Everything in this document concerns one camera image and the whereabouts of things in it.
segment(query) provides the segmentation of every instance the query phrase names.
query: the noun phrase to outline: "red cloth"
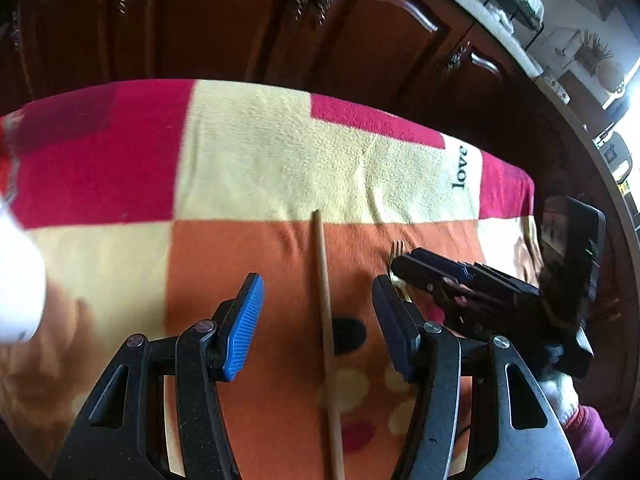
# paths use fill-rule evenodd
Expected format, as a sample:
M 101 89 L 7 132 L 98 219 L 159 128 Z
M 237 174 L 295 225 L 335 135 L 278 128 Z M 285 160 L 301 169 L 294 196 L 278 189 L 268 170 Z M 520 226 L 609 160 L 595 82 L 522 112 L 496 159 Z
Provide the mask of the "red cloth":
M 598 412 L 591 406 L 580 406 L 577 414 L 564 428 L 580 473 L 593 467 L 607 452 L 613 439 L 604 427 Z

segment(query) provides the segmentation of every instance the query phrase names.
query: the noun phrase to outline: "white counter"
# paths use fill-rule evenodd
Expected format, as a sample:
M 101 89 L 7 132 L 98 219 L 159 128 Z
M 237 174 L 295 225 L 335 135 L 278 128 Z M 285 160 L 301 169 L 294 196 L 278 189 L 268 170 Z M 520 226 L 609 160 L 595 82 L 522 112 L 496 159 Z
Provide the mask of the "white counter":
M 536 67 L 518 40 L 513 38 L 511 34 L 489 13 L 486 8 L 477 0 L 454 0 L 460 7 L 471 14 L 478 23 L 480 23 L 496 40 L 513 56 L 524 72 L 535 79 L 540 75 L 540 69 Z

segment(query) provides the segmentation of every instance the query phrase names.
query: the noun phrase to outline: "blue gripper pad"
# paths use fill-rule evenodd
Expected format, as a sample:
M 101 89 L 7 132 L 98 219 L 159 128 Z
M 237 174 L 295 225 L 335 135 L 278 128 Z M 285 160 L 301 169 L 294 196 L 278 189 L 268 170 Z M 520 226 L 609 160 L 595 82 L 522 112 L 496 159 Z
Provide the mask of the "blue gripper pad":
M 373 280 L 371 299 L 391 362 L 396 372 L 411 383 L 416 377 L 415 356 L 420 349 L 419 327 L 424 318 L 413 303 L 400 299 L 386 274 Z
M 218 307 L 212 320 L 218 326 L 216 347 L 222 366 L 216 370 L 219 380 L 233 381 L 242 370 L 264 301 L 264 282 L 259 274 L 249 274 L 234 300 Z

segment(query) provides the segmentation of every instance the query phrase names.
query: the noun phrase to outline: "black device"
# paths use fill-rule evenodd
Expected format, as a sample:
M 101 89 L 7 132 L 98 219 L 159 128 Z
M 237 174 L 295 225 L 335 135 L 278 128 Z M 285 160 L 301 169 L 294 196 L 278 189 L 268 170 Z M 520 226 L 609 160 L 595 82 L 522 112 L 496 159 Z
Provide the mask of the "black device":
M 604 237 L 600 211 L 570 197 L 552 197 L 543 213 L 540 288 L 423 248 L 398 256 L 391 269 L 433 294 L 445 324 L 464 337 L 489 341 L 506 336 L 534 375 L 551 366 L 582 378 L 593 359 L 584 325 L 595 297 Z M 456 301 L 460 297 L 466 303 Z
M 460 377 L 473 377 L 466 466 L 450 478 L 576 480 L 574 455 L 551 406 L 504 336 L 458 338 L 403 301 L 384 274 L 372 300 L 392 363 L 418 397 L 392 480 L 444 480 L 456 435 Z
M 164 434 L 164 376 L 175 375 L 178 432 L 186 477 L 239 480 L 216 381 L 242 369 L 264 299 L 247 276 L 238 295 L 181 335 L 130 336 L 76 418 L 53 480 L 181 479 L 169 470 Z

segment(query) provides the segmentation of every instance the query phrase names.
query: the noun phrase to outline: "polka dot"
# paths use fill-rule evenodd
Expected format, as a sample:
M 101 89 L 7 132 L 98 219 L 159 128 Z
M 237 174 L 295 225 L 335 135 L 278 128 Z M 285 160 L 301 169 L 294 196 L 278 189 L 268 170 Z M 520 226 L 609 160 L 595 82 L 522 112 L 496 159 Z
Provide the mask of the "polka dot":
M 358 420 L 342 427 L 342 450 L 355 453 L 372 441 L 376 428 L 368 420 Z
M 369 393 L 369 380 L 367 376 L 352 368 L 338 370 L 336 377 L 336 390 L 338 398 L 338 411 L 350 413 L 362 404 L 362 401 Z M 324 393 L 324 383 L 316 393 L 316 402 L 321 406 L 326 405 Z
M 415 397 L 406 400 L 393 410 L 389 417 L 389 431 L 396 436 L 404 436 L 409 430 L 411 416 L 414 414 Z
M 396 369 L 392 364 L 389 364 L 385 370 L 385 384 L 392 392 L 399 394 L 405 394 L 409 391 L 411 386 L 404 380 L 401 374 L 396 372 Z
M 355 352 L 367 339 L 366 327 L 353 317 L 334 317 L 334 351 L 336 355 Z

